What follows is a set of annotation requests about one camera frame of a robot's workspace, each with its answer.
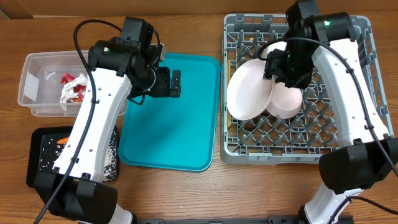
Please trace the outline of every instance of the wooden surface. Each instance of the wooden surface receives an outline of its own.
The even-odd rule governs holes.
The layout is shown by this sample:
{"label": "wooden surface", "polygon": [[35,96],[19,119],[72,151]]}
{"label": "wooden surface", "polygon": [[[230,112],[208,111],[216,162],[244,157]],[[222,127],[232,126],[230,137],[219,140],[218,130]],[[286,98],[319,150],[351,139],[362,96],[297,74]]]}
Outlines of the wooden surface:
{"label": "wooden surface", "polygon": [[[398,133],[398,12],[356,12],[373,27],[394,131]],[[221,61],[224,15],[143,17],[160,34],[169,52],[209,55]],[[123,17],[102,18],[122,26]],[[25,184],[30,135],[41,127],[72,125],[73,118],[38,118],[17,104],[27,54],[74,50],[72,33],[83,19],[0,21],[0,223],[32,223],[43,206]],[[82,49],[116,35],[112,28],[90,24],[79,33]],[[118,120],[121,130],[123,118]],[[201,173],[121,165],[119,204],[140,218],[258,218],[296,214],[321,183],[315,165],[232,166],[220,159],[220,122],[213,163]],[[390,174],[363,196],[398,210],[398,180]],[[398,223],[398,219],[364,202],[345,210],[356,223]],[[42,223],[70,223],[49,214]]]}

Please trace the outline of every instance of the gray dish rack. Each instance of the gray dish rack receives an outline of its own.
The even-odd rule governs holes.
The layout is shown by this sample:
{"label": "gray dish rack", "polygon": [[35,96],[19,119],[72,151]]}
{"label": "gray dish rack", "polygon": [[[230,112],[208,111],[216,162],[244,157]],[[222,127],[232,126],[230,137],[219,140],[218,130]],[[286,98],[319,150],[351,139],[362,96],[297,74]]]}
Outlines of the gray dish rack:
{"label": "gray dish rack", "polygon": [[[370,21],[363,16],[351,18],[358,34],[359,59],[371,98],[393,135]],[[268,40],[281,38],[288,28],[285,15],[280,14],[228,14],[224,18],[221,159],[227,164],[316,164],[322,154],[338,148],[334,114],[325,85],[316,70],[310,86],[303,91],[302,107],[296,117],[279,119],[265,111],[247,121],[232,117],[228,127],[229,64],[233,76],[240,65],[257,58],[260,46]]]}

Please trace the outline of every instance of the cable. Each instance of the cable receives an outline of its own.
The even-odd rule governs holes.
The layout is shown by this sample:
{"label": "cable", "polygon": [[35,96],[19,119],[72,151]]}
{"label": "cable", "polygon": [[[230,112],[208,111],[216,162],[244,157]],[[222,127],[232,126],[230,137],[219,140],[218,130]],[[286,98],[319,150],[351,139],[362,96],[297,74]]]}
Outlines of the cable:
{"label": "cable", "polygon": [[152,62],[151,67],[153,67],[155,65],[155,63],[157,62],[157,60],[160,58],[160,54],[162,53],[162,51],[160,51],[160,38],[159,38],[159,33],[154,29],[154,33],[156,35],[156,39],[157,39],[157,57],[155,58],[154,62]]}
{"label": "cable", "polygon": [[335,210],[335,212],[333,213],[333,215],[330,217],[330,219],[329,219],[329,221],[328,221],[328,224],[332,224],[332,223],[333,223],[333,221],[335,220],[337,214],[339,214],[339,212],[340,212],[341,209],[347,204],[347,202],[350,202],[352,199],[362,200],[362,201],[367,202],[367,203],[370,203],[371,205],[374,205],[374,206],[376,206],[377,208],[380,208],[380,209],[382,209],[382,210],[384,210],[384,211],[386,211],[386,212],[389,212],[389,213],[394,214],[394,215],[398,215],[398,211],[395,211],[395,210],[393,210],[393,209],[390,209],[390,208],[387,208],[387,207],[385,207],[385,206],[382,206],[381,204],[376,203],[376,202],[373,202],[373,201],[370,200],[370,199],[367,199],[367,198],[364,198],[364,197],[360,197],[360,196],[348,196],[348,197],[346,197],[346,198],[343,200],[343,202],[341,202],[341,203],[339,204],[339,206],[337,207],[337,209]]}
{"label": "cable", "polygon": [[47,211],[47,209],[49,209],[49,206],[50,206],[51,203],[54,201],[55,197],[58,195],[58,193],[59,193],[59,191],[61,190],[62,186],[63,186],[64,183],[66,182],[66,180],[67,180],[67,178],[68,178],[70,172],[71,172],[72,169],[73,169],[73,165],[75,165],[75,162],[76,162],[76,160],[77,160],[77,157],[78,157],[79,152],[80,152],[80,149],[81,149],[81,146],[83,145],[83,142],[84,142],[84,140],[85,140],[85,138],[86,138],[86,135],[87,135],[87,132],[88,132],[88,128],[90,127],[91,120],[93,119],[93,114],[94,114],[95,105],[97,104],[97,102],[96,102],[96,88],[95,88],[95,82],[94,82],[93,74],[91,74],[91,70],[88,68],[88,64],[87,64],[87,62],[86,62],[86,60],[85,60],[85,58],[84,58],[84,56],[83,56],[83,54],[82,54],[82,52],[81,52],[81,49],[80,49],[79,44],[78,44],[78,41],[77,41],[77,33],[78,33],[80,27],[83,26],[84,24],[87,24],[87,23],[90,23],[90,22],[99,22],[99,23],[107,24],[107,25],[109,25],[109,26],[111,26],[111,27],[114,27],[115,29],[117,29],[117,30],[120,31],[120,32],[122,31],[122,29],[120,29],[118,26],[116,26],[116,25],[114,25],[114,24],[112,24],[112,23],[110,23],[110,22],[106,22],[106,21],[102,21],[102,20],[98,20],[98,19],[88,19],[88,20],[86,20],[86,21],[83,21],[83,22],[79,23],[79,24],[76,26],[76,28],[75,28],[75,31],[74,31],[74,33],[73,33],[73,41],[74,41],[74,43],[75,43],[75,47],[76,47],[76,50],[77,50],[77,52],[78,52],[78,54],[79,54],[79,57],[80,57],[80,59],[81,59],[81,62],[83,63],[83,65],[84,65],[84,67],[85,67],[85,69],[86,69],[86,71],[87,71],[88,77],[89,77],[89,79],[90,79],[91,88],[92,88],[92,90],[93,90],[93,99],[91,100],[91,108],[90,108],[90,113],[88,114],[86,126],[85,126],[85,128],[84,128],[84,130],[83,130],[83,133],[81,134],[81,138],[80,138],[79,143],[78,143],[78,145],[77,145],[77,147],[76,147],[76,151],[75,151],[73,157],[71,158],[71,161],[70,161],[70,164],[69,164],[69,166],[68,166],[68,169],[67,169],[66,173],[64,174],[62,180],[61,180],[60,183],[58,184],[57,188],[54,190],[54,192],[53,192],[53,194],[51,195],[50,199],[47,201],[47,203],[44,205],[42,211],[41,211],[41,212],[39,213],[39,215],[37,216],[37,218],[36,218],[34,224],[38,224],[38,223],[41,221],[41,219],[43,218],[45,212]]}
{"label": "cable", "polygon": [[261,54],[264,51],[264,49],[266,49],[268,46],[270,46],[271,44],[277,43],[277,42],[293,42],[293,41],[303,41],[303,42],[308,42],[308,43],[312,43],[312,44],[317,44],[319,46],[322,46],[324,48],[326,48],[327,50],[329,50],[332,54],[334,54],[342,63],[343,65],[347,68],[347,72],[349,72],[349,74],[351,74],[351,77],[354,80],[355,86],[356,86],[356,90],[358,92],[359,95],[359,99],[361,100],[361,104],[362,104],[362,110],[363,113],[365,115],[365,120],[366,120],[366,124],[368,125],[368,129],[371,133],[372,138],[374,139],[374,141],[376,142],[378,148],[381,150],[381,152],[383,153],[383,156],[385,157],[386,161],[389,163],[389,165],[391,166],[391,169],[394,171],[395,175],[398,177],[398,170],[395,167],[394,163],[391,161],[388,153],[386,152],[386,150],[384,149],[384,147],[381,145],[379,138],[376,136],[376,133],[374,132],[374,127],[371,124],[371,120],[369,118],[369,114],[368,114],[368,109],[366,107],[366,103],[365,103],[365,99],[363,97],[363,93],[362,93],[362,89],[359,86],[359,82],[358,79],[356,78],[355,74],[354,74],[354,70],[350,67],[350,65],[348,64],[348,62],[337,52],[335,51],[333,48],[329,47],[328,45],[321,43],[317,40],[313,40],[313,39],[307,39],[307,38],[302,38],[302,37],[289,37],[289,38],[282,38],[282,39],[277,39],[277,40],[273,40],[270,41],[268,43],[266,43],[265,45],[263,45],[258,53],[257,53],[257,57],[260,60],[264,60],[266,58],[262,58]]}

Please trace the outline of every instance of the tray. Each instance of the tray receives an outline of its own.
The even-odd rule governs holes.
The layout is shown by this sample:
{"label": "tray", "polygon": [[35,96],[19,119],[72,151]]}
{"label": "tray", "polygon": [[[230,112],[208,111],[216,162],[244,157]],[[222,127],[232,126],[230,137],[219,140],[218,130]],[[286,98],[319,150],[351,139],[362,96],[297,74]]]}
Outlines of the tray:
{"label": "tray", "polygon": [[[393,135],[371,24],[363,16],[351,16],[351,19],[358,34],[359,59],[371,98]],[[303,91],[302,108],[296,117],[277,119],[265,112],[247,121],[231,118],[228,127],[228,66],[233,75],[244,62],[256,58],[262,45],[281,38],[288,29],[285,15],[280,14],[229,14],[224,18],[221,158],[225,163],[316,164],[322,154],[338,147],[334,114],[325,85],[316,70],[310,86]]]}
{"label": "tray", "polygon": [[127,104],[119,158],[135,166],[204,171],[213,159],[220,64],[211,57],[167,54],[159,66],[181,71],[181,95]]}

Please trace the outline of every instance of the black cable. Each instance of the black cable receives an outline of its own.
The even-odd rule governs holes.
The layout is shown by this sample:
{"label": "black cable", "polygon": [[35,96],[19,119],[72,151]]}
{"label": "black cable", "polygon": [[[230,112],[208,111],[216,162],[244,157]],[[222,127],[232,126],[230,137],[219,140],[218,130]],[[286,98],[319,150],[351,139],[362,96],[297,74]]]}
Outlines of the black cable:
{"label": "black cable", "polygon": [[262,58],[261,54],[264,51],[264,49],[266,49],[271,44],[274,44],[274,43],[277,43],[277,42],[282,42],[282,41],[284,41],[284,42],[293,42],[293,41],[296,41],[296,40],[303,41],[303,42],[308,42],[308,43],[312,43],[312,44],[317,44],[319,46],[322,46],[322,47],[326,48],[332,54],[334,54],[343,63],[343,65],[347,68],[347,72],[349,72],[349,74],[351,75],[351,77],[354,80],[354,83],[355,83],[355,86],[356,86],[356,90],[357,90],[358,95],[359,95],[359,99],[361,100],[362,110],[363,110],[363,113],[365,115],[366,124],[368,125],[368,129],[369,129],[369,131],[371,133],[371,136],[374,139],[374,141],[376,142],[378,148],[383,153],[383,156],[385,157],[386,161],[389,163],[391,169],[394,171],[395,175],[398,177],[398,170],[397,170],[396,166],[394,165],[394,163],[392,163],[388,153],[386,152],[384,147],[381,145],[379,138],[376,136],[376,133],[373,130],[374,127],[372,126],[371,120],[369,118],[368,109],[366,107],[366,103],[365,103],[365,99],[363,97],[362,89],[359,86],[359,82],[358,82],[358,79],[356,78],[356,76],[354,74],[354,70],[350,67],[348,62],[337,51],[335,51],[333,48],[331,48],[328,45],[326,45],[324,43],[321,43],[321,42],[319,42],[317,40],[307,39],[307,38],[302,38],[302,37],[289,37],[289,38],[282,38],[282,39],[273,40],[273,41],[270,41],[270,42],[266,43],[265,45],[263,45],[259,49],[259,51],[257,53],[258,54],[258,58],[260,60],[266,59],[266,58]]}
{"label": "black cable", "polygon": [[152,62],[151,67],[153,67],[156,63],[156,61],[158,61],[158,59],[160,58],[160,54],[162,53],[162,51],[160,50],[160,38],[159,38],[159,33],[154,29],[154,33],[156,35],[156,39],[157,39],[157,56],[154,60],[154,62]]}
{"label": "black cable", "polygon": [[337,209],[335,210],[335,212],[333,213],[333,215],[330,217],[330,219],[329,219],[329,221],[328,221],[328,224],[331,224],[331,223],[333,222],[333,220],[336,218],[337,214],[341,211],[341,209],[347,204],[347,202],[350,202],[352,199],[362,200],[362,201],[367,202],[367,203],[370,203],[371,205],[374,205],[374,206],[376,206],[377,208],[380,208],[380,209],[382,209],[382,210],[384,210],[384,211],[386,211],[386,212],[389,212],[389,213],[394,214],[394,215],[398,215],[398,211],[395,211],[395,210],[393,210],[393,209],[390,209],[390,208],[387,208],[387,207],[385,207],[385,206],[382,206],[381,204],[376,203],[376,202],[373,202],[373,201],[370,200],[370,199],[367,199],[367,198],[364,198],[364,197],[360,197],[360,196],[348,196],[348,197],[346,197],[346,198],[343,200],[343,202],[341,202],[341,203],[339,204],[339,206],[337,207]]}
{"label": "black cable", "polygon": [[102,21],[102,20],[98,20],[98,19],[88,19],[88,20],[86,20],[86,21],[83,21],[83,22],[79,23],[79,24],[76,26],[76,28],[75,28],[75,31],[74,31],[74,33],[73,33],[73,41],[74,41],[74,43],[75,43],[75,47],[76,47],[76,50],[77,50],[77,52],[78,52],[78,54],[79,54],[79,57],[80,57],[80,59],[81,59],[81,62],[83,63],[83,65],[84,65],[84,67],[85,67],[85,69],[86,69],[86,71],[87,71],[88,77],[89,77],[89,79],[90,79],[90,82],[91,82],[91,89],[93,90],[93,92],[92,92],[92,94],[93,94],[93,99],[91,100],[91,108],[90,108],[90,113],[88,114],[86,126],[85,126],[85,128],[84,128],[84,130],[83,130],[83,133],[81,134],[81,138],[80,138],[79,143],[78,143],[78,145],[77,145],[77,147],[76,147],[76,151],[75,151],[73,157],[71,158],[71,161],[70,161],[70,164],[69,164],[69,166],[68,166],[68,169],[67,169],[67,171],[65,172],[65,174],[64,174],[64,176],[63,176],[63,178],[62,178],[62,180],[61,180],[60,183],[58,184],[57,188],[54,190],[54,192],[53,192],[53,194],[51,195],[50,199],[47,201],[47,203],[44,205],[42,211],[41,211],[41,212],[39,213],[39,215],[37,216],[37,218],[36,218],[34,224],[38,224],[38,223],[41,221],[41,219],[43,218],[45,212],[47,211],[47,209],[49,209],[49,206],[50,206],[51,203],[54,201],[55,197],[58,195],[58,193],[59,193],[59,191],[61,190],[62,186],[63,186],[64,183],[66,182],[66,180],[67,180],[67,178],[68,178],[70,172],[71,172],[72,169],[73,169],[73,166],[75,165],[75,162],[76,162],[76,160],[77,160],[77,157],[78,157],[79,152],[80,152],[80,149],[81,149],[81,146],[83,145],[83,142],[84,142],[84,140],[85,140],[85,138],[86,138],[86,135],[87,135],[87,132],[88,132],[88,128],[90,127],[91,120],[93,119],[94,109],[95,109],[95,105],[96,105],[96,87],[95,87],[95,82],[94,82],[93,74],[91,74],[91,70],[88,68],[88,64],[87,64],[87,62],[86,62],[86,60],[85,60],[85,58],[84,58],[84,56],[83,56],[83,54],[82,54],[82,52],[81,52],[81,49],[80,49],[79,44],[78,44],[78,41],[77,41],[77,33],[78,33],[78,31],[79,31],[79,28],[80,28],[81,26],[83,26],[84,24],[87,24],[87,23],[90,23],[90,22],[99,22],[99,23],[107,24],[107,25],[109,25],[109,26],[111,26],[111,27],[114,27],[115,29],[117,29],[117,30],[120,31],[120,32],[122,31],[122,29],[120,29],[118,26],[116,26],[116,25],[114,25],[114,24],[112,24],[112,23],[110,23],[110,22],[106,22],[106,21]]}

